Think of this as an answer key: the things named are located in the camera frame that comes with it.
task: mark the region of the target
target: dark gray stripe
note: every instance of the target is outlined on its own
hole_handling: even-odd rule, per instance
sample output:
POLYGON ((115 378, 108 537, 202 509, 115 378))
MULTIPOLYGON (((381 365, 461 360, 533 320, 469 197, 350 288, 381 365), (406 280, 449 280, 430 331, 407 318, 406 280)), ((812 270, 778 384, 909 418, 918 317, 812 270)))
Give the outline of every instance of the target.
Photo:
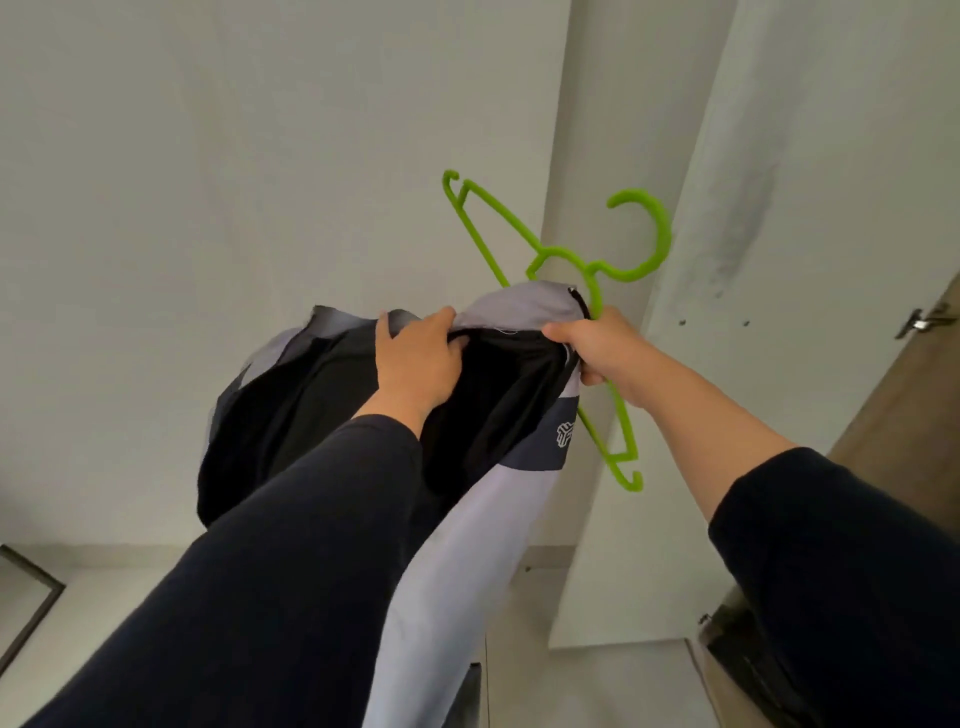
POLYGON ((577 420, 579 401, 579 397, 563 397, 555 401, 537 429, 510 450, 500 464, 517 471, 561 470, 577 420))

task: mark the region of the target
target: white logo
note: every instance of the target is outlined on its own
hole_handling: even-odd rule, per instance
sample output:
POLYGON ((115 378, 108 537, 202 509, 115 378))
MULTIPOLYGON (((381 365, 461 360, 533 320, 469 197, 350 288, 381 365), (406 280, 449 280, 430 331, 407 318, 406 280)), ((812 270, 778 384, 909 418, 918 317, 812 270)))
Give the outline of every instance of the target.
POLYGON ((557 427, 557 445, 565 448, 570 443, 573 436, 573 423, 563 423, 557 427))

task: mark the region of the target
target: dark long sleeve shirt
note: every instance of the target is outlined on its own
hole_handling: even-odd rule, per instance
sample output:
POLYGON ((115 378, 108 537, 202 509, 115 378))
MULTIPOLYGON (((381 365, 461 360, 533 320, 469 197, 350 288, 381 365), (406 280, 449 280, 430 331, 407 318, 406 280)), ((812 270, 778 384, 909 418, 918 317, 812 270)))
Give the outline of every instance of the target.
MULTIPOLYGON (((405 426, 340 427, 216 521, 27 725, 361 725, 420 479, 405 426)), ((740 478, 710 536, 827 724, 960 725, 948 537, 804 449, 740 478)))

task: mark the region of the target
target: metal hinge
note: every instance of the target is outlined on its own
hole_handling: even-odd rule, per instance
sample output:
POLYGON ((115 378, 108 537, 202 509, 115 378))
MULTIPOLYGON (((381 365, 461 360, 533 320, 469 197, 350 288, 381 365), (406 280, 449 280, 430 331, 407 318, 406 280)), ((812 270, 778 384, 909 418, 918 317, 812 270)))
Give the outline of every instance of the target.
POLYGON ((937 303, 930 309, 929 314, 924 316, 924 310, 922 308, 914 308, 913 313, 910 314, 910 318, 906 320, 906 323, 900 328, 900 333, 894 338, 902 339, 910 333, 910 331, 923 333, 924 331, 930 331, 932 328, 948 327, 951 324, 955 324, 960 316, 948 313, 949 310, 949 303, 937 303))

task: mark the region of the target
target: clothes hanger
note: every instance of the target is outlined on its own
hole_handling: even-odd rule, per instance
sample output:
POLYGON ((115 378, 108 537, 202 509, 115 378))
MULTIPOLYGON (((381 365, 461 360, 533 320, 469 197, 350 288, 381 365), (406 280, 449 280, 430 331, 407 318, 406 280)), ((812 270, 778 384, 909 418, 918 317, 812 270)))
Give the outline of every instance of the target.
MULTIPOLYGON (((643 205, 647 212, 650 213, 650 217, 653 218, 654 224, 657 226, 657 244, 650 257, 644 260, 636 268, 623 271, 619 268, 614 268, 603 260, 592 260, 590 263, 585 263, 577 254, 567 248, 541 245, 537 237, 530 232, 529 228, 520 222, 516 215, 504 207, 499 200, 490 194, 490 192, 485 190, 473 180, 464 180, 463 184, 460 185, 459 194, 455 193, 450 186, 450 183, 451 181, 457 181, 459 179, 460 174, 458 172, 455 172, 452 169, 446 170, 444 172, 444 194, 450 201, 450 204, 453 205, 453 209, 456 211, 460 221, 464 224, 464 227, 467 228, 467 232, 473 239, 473 243, 476 245, 477 249, 480 251, 480 255, 482 255, 484 260, 487 261, 487 265, 490 266, 490 269, 496 276, 497 281, 504 288, 509 287, 510 282, 507 280, 507 277, 503 275, 503 270, 497 264, 496 259, 490 252, 490 248, 487 247, 487 244, 483 241, 483 238, 480 237, 480 233, 477 231, 477 228, 473 225, 469 215, 467 215, 467 211, 464 209, 464 205, 467 202, 467 195, 470 192, 492 207, 493 210, 499 214, 500 217, 506 220, 507 224, 510 225, 511 228, 520 233, 520 236, 527 241, 531 248, 534 249, 537 256, 527 267, 526 274, 528 279, 536 280, 537 271, 540 269, 543 263, 545 263, 551 257, 563 258, 574 268, 580 271, 580 275, 583 277, 584 283, 587 285, 590 315, 593 318, 599 317, 601 311, 603 311, 603 294, 600 292, 600 283, 597 282, 596 279, 597 273, 603 273, 608 278, 617 280, 621 283, 630 283, 635 280, 640 280, 644 276, 656 271, 660 267, 660 264, 663 263, 664 259, 667 257, 667 254, 670 252, 670 241, 672 239, 672 233, 670 231, 670 215, 657 198, 647 194, 642 189, 624 189, 617 192, 607 200, 607 207, 610 209, 623 205, 624 203, 637 203, 639 205, 643 205)), ((624 447, 626 448, 623 452, 610 452, 608 450, 607 443, 603 440, 603 438, 600 437, 596 427, 593 426, 589 420, 589 417, 587 416, 587 413, 584 412, 583 407, 577 408, 577 414, 580 415, 580 420, 583 422, 584 427, 587 428, 590 439, 593 440, 594 445, 596 445, 597 449, 600 450, 600 456, 607 464, 607 467, 610 468, 611 473, 613 473, 613 477, 616 478, 616 482, 618 482, 625 490, 636 492, 643 488, 643 475, 639 471, 634 471, 633 478, 628 478, 626 474, 620 470, 620 463, 627 462, 629 460, 636 460, 637 452, 636 438, 634 437, 634 426, 630 422, 630 415, 627 413, 627 406, 624 404, 623 398, 620 397, 619 392, 616 391, 616 388, 611 383, 607 382, 607 386, 610 387, 611 396, 613 397, 613 407, 616 410, 616 419, 623 434, 624 447)))

